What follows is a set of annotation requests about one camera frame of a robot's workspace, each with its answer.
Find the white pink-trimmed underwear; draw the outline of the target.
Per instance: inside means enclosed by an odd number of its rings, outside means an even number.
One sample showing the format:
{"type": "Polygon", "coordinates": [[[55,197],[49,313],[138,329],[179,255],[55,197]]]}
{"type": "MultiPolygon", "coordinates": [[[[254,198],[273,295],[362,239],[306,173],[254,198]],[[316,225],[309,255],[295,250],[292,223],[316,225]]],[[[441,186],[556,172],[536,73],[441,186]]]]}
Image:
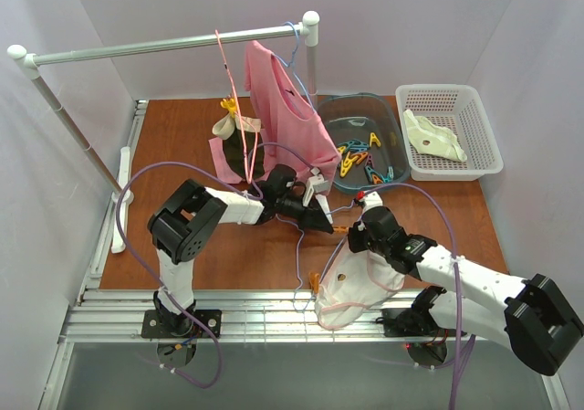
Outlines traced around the white pink-trimmed underwear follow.
{"type": "Polygon", "coordinates": [[[315,313],[321,328],[341,329],[402,289],[405,276],[369,250],[343,245],[318,284],[315,313]]]}

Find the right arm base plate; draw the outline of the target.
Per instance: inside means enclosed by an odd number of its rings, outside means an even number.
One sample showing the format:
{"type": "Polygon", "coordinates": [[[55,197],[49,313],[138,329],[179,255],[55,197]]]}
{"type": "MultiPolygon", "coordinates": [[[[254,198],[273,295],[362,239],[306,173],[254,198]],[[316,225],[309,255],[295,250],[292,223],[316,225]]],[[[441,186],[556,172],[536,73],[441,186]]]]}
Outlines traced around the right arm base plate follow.
{"type": "Polygon", "coordinates": [[[382,309],[381,315],[374,321],[382,327],[386,337],[428,337],[442,338],[454,336],[455,328],[443,328],[430,314],[429,310],[382,309]]]}

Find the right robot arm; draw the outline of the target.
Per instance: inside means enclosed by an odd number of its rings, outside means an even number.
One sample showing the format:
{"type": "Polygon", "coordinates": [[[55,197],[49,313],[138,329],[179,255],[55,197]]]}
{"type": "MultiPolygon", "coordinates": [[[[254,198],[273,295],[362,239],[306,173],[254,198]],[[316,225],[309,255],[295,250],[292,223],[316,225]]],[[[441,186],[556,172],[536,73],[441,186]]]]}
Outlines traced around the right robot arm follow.
{"type": "Polygon", "coordinates": [[[582,320],[553,279],[525,279],[453,257],[435,240],[406,233],[385,206],[365,211],[348,240],[351,253],[368,251],[427,283],[412,304],[420,318],[495,342],[537,373],[554,375],[583,338],[582,320]]]}

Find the pink garment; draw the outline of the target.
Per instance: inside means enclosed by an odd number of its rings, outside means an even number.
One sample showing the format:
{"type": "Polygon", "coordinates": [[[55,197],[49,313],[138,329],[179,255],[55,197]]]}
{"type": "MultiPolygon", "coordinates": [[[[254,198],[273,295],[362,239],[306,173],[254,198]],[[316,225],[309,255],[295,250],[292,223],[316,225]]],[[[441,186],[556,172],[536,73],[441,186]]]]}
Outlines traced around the pink garment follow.
{"type": "Polygon", "coordinates": [[[244,86],[262,122],[262,137],[281,145],[265,148],[266,169],[282,163],[294,168],[298,179],[305,181],[310,169],[316,167],[332,182],[340,162],[335,143],[275,54],[257,41],[245,47],[244,86]]]}

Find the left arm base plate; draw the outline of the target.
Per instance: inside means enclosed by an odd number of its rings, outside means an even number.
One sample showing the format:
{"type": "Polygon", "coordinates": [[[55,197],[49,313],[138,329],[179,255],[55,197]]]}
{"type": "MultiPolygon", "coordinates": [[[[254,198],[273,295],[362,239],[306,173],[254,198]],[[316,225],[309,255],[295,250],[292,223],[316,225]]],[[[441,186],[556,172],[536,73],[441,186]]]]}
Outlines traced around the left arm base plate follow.
{"type": "MultiPolygon", "coordinates": [[[[220,337],[223,312],[221,310],[194,310],[191,314],[216,337],[220,337]]],[[[191,319],[180,314],[163,314],[157,310],[144,313],[141,337],[145,339],[209,338],[209,334],[191,319]]]]}

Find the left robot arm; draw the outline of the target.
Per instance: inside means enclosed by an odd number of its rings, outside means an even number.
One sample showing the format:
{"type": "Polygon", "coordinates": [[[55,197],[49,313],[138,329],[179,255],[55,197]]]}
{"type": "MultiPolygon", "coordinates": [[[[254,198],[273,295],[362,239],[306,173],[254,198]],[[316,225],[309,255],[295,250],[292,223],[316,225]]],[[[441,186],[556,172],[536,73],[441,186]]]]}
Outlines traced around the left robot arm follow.
{"type": "Polygon", "coordinates": [[[278,164],[249,193],[224,192],[185,181],[148,223],[160,264],[162,286],[154,294],[160,323],[182,336],[191,329],[186,314],[194,311],[193,264],[221,224],[261,226],[276,216],[296,222],[304,230],[331,234],[329,209],[309,183],[296,194],[296,171],[278,164]]]}

